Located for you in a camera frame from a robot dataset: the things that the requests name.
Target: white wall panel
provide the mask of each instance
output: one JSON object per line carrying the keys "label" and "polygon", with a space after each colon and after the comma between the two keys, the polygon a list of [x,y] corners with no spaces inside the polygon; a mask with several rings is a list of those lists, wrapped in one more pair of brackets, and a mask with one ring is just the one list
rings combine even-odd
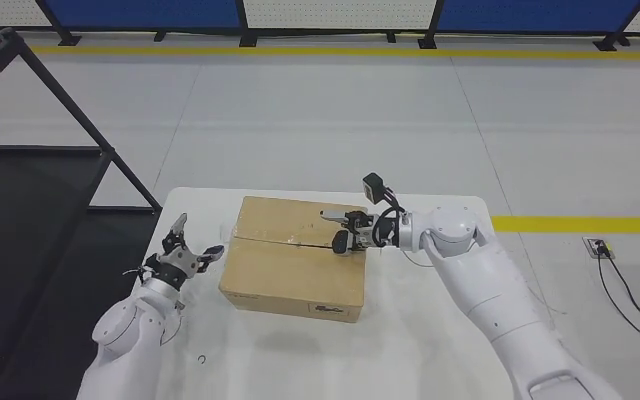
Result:
{"label": "white wall panel", "polygon": [[625,32],[640,32],[640,13],[631,21]]}
{"label": "white wall panel", "polygon": [[427,29],[436,0],[245,0],[249,28]]}
{"label": "white wall panel", "polygon": [[51,26],[33,0],[0,0],[0,26]]}

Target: printed label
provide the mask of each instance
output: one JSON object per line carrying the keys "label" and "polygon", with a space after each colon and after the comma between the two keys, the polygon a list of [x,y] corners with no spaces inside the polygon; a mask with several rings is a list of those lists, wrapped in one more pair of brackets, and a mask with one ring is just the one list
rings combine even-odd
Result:
{"label": "printed label", "polygon": [[309,312],[311,313],[345,315],[345,316],[349,315],[349,310],[342,307],[338,307],[338,306],[333,306],[328,304],[317,304],[317,303],[309,303],[308,306],[309,306]]}
{"label": "printed label", "polygon": [[242,299],[251,299],[251,300],[258,300],[260,297],[258,296],[254,296],[251,294],[237,294],[237,293],[228,293],[229,296],[231,297],[240,297]]}

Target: white table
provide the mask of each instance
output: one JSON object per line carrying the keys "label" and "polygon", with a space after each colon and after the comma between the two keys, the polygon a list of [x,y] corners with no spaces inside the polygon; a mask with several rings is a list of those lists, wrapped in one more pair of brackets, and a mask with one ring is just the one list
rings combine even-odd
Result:
{"label": "white table", "polygon": [[[360,193],[174,189],[147,256],[183,212],[194,252],[228,244],[244,196],[362,205]],[[408,210],[464,204],[491,226],[477,197],[398,195]],[[424,254],[412,258],[429,264]],[[355,324],[236,310],[218,291],[223,258],[182,288],[182,327],[162,347],[158,399],[512,399],[490,344],[437,273],[397,249],[367,253],[365,306]],[[204,355],[206,361],[198,358]]]}

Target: power outlet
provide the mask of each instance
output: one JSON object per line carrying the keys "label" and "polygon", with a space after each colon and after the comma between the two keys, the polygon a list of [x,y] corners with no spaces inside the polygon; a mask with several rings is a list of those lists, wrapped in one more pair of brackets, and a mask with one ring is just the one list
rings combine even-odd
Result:
{"label": "power outlet", "polygon": [[[609,242],[607,242],[606,240],[604,240],[602,238],[583,237],[582,241],[584,242],[584,245],[587,248],[587,252],[591,256],[591,258],[598,258],[598,244],[597,243],[600,242],[600,241],[603,241],[604,245],[607,246],[607,249],[609,249],[609,253],[611,254],[611,259],[616,258],[616,255],[613,254],[613,248],[611,247]],[[607,258],[607,257],[603,254],[603,255],[600,256],[600,258]]]}

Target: cardboard box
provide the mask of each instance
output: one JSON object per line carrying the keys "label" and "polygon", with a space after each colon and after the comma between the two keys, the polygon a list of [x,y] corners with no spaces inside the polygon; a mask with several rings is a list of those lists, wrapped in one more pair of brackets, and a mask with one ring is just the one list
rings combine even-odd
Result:
{"label": "cardboard box", "polygon": [[245,197],[220,291],[242,310],[356,322],[364,304],[365,253],[331,250],[335,222],[321,210],[356,206]]}

